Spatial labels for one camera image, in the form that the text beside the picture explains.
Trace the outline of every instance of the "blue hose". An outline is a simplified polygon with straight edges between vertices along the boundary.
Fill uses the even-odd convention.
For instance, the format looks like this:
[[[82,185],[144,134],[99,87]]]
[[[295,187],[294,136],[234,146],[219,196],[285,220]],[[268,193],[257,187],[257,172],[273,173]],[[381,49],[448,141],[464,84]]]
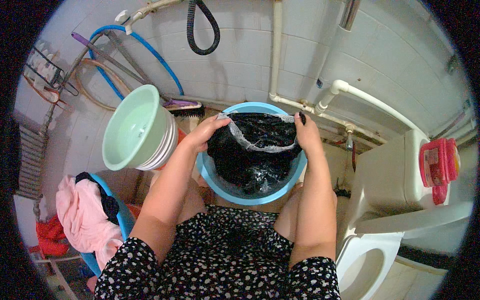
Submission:
[[[125,27],[123,26],[119,26],[119,25],[106,25],[106,26],[103,26],[99,29],[97,29],[95,32],[92,33],[92,36],[90,37],[90,40],[92,40],[97,34],[105,31],[105,30],[109,30],[109,29],[117,29],[117,30],[121,30],[123,32],[125,32]],[[136,34],[135,32],[132,32],[131,36],[133,36],[137,41],[139,41],[140,43],[142,43],[142,45],[145,46],[145,48],[147,48],[155,57],[156,59],[158,59],[158,61],[164,66],[165,70],[167,70],[167,72],[170,74],[170,76],[172,77],[173,81],[175,81],[175,83],[177,84],[177,87],[179,88],[179,94],[180,95],[183,95],[183,88],[181,87],[181,84],[180,84],[180,81],[178,80],[177,76],[175,75],[175,73],[172,71],[172,69],[170,68],[170,66],[167,64],[167,62],[160,56],[160,54],[152,47],[152,45],[150,45],[147,41],[145,41],[141,36],[139,36],[138,34]],[[93,51],[91,49],[88,50],[88,53],[90,54],[90,57],[95,59],[95,55],[93,53]],[[105,71],[99,67],[97,67],[97,70],[100,72],[100,74],[102,74],[103,78],[105,78],[105,80],[107,81],[108,85],[110,85],[110,87],[113,89],[113,91],[117,94],[117,96],[123,100],[123,95],[120,93],[120,91],[117,89],[117,87],[115,86],[115,84],[113,84],[112,80],[108,77],[107,73],[105,73]]]

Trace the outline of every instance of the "person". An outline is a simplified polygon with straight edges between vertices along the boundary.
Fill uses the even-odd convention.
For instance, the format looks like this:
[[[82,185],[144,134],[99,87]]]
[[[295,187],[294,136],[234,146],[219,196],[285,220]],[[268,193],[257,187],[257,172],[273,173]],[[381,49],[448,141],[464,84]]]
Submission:
[[[315,123],[295,114],[308,165],[280,214],[205,206],[192,179],[199,152],[231,120],[200,123],[151,186],[96,299],[340,299],[336,196]]]

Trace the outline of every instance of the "toilet tank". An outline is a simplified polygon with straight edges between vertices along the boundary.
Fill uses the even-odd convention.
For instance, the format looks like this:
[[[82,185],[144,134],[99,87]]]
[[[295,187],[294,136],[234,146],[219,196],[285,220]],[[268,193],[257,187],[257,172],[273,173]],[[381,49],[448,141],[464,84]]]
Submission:
[[[361,185],[355,188],[363,190],[360,193],[371,207],[400,214],[435,206],[432,189],[423,186],[419,167],[420,147],[429,141],[423,133],[411,130],[359,155],[355,177],[361,177]]]

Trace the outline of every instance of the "white polka dot pattern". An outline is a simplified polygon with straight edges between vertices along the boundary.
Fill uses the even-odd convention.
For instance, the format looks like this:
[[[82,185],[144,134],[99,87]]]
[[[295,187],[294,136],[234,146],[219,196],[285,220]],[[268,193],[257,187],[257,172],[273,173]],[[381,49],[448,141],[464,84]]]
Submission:
[[[207,209],[177,226],[161,265],[146,243],[127,239],[100,275],[95,299],[340,299],[331,259],[288,271],[293,244],[274,231],[277,214]]]

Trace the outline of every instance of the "black corrugated hose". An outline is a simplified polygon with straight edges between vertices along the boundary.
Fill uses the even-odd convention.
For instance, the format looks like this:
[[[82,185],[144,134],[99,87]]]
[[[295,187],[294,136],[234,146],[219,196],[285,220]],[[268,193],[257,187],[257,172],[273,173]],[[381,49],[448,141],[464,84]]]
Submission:
[[[205,50],[198,48],[197,44],[195,43],[195,38],[193,37],[193,21],[195,20],[195,7],[197,5],[212,25],[215,35],[213,44],[210,46],[210,48]],[[212,53],[218,47],[218,43],[220,43],[220,29],[218,28],[218,24],[216,23],[216,20],[213,17],[212,13],[208,10],[202,0],[190,0],[190,2],[188,3],[187,40],[188,45],[190,46],[192,51],[198,55],[208,55]]]

